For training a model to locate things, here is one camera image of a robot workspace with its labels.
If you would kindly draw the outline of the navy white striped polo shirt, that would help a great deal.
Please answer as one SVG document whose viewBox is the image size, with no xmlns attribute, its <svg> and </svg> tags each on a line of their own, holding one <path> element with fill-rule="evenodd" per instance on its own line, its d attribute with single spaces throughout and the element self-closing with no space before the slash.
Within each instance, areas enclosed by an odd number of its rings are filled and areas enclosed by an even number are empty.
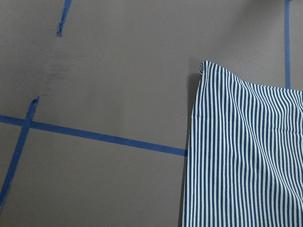
<svg viewBox="0 0 303 227">
<path fill-rule="evenodd" d="M 184 227 L 303 224 L 303 93 L 204 61 L 191 115 Z"/>
</svg>

